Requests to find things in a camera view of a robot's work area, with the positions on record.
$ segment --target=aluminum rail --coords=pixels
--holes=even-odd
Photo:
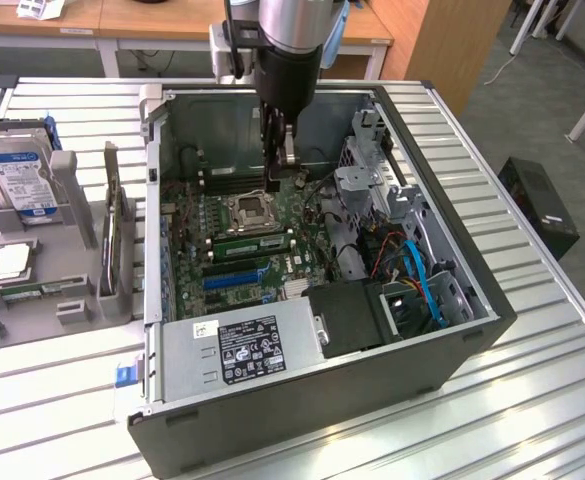
[[[49,111],[79,180],[101,198],[96,151],[121,148],[143,275],[144,154],[137,96],[147,80],[21,78],[0,111]],[[187,80],[161,80],[185,83]],[[585,478],[585,302],[500,188],[434,90],[381,82],[517,310],[515,324],[437,392],[181,477]],[[413,178],[400,163],[408,179]],[[137,293],[137,312],[142,310]],[[0,478],[152,478],[125,426],[115,366],[140,351],[141,322],[0,349]]]

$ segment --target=cpu socket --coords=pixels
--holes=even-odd
[[[230,212],[228,233],[235,235],[267,233],[279,230],[272,197],[264,193],[243,194],[229,197]]]

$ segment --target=power supply label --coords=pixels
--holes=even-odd
[[[12,206],[23,215],[38,217],[56,212],[56,199],[35,152],[0,153],[0,184]]]
[[[220,326],[223,381],[228,385],[285,370],[285,357],[274,315]]]

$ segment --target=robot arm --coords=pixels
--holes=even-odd
[[[277,179],[300,166],[294,151],[297,119],[314,97],[323,45],[342,17],[346,0],[260,0],[252,17],[225,0],[227,21],[210,27],[215,75],[235,78],[253,72],[261,101],[264,182],[278,189]]]

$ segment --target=wooden desk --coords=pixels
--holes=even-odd
[[[144,4],[103,0],[99,24],[106,76],[118,77],[117,50],[208,51],[208,27],[225,19],[223,0]],[[378,79],[392,36],[367,5],[350,9],[340,54],[369,57],[366,79]]]
[[[75,0],[46,21],[20,19],[15,10],[0,6],[0,47],[98,50],[106,77],[120,77],[118,50],[209,51],[208,27],[225,18],[223,0]],[[392,42],[372,9],[352,7],[339,53],[368,57],[365,78],[376,80]]]
[[[61,17],[38,21],[16,16],[15,6],[0,6],[0,47],[99,49],[103,0],[75,0]]]
[[[103,0],[75,0],[63,7],[61,17],[38,21],[16,16],[15,6],[0,6],[0,34],[65,36],[98,34]]]

